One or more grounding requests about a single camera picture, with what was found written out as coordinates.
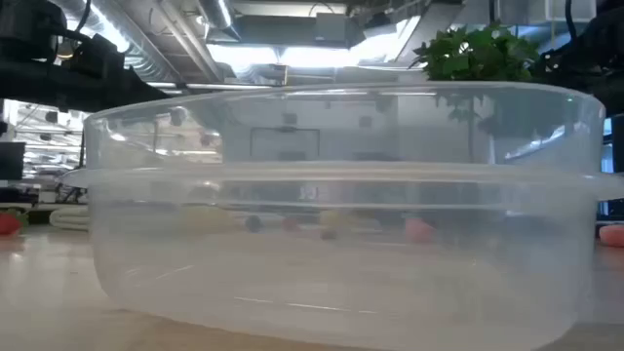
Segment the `clear plastic container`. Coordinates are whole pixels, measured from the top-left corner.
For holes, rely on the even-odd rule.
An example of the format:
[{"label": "clear plastic container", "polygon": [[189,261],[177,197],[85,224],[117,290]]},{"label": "clear plastic container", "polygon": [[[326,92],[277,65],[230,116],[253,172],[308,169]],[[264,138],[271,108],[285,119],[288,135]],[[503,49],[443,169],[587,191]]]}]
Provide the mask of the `clear plastic container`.
[{"label": "clear plastic container", "polygon": [[96,267],[178,321],[398,351],[528,351],[574,322],[603,106],[527,84],[286,88],[87,120]]}]

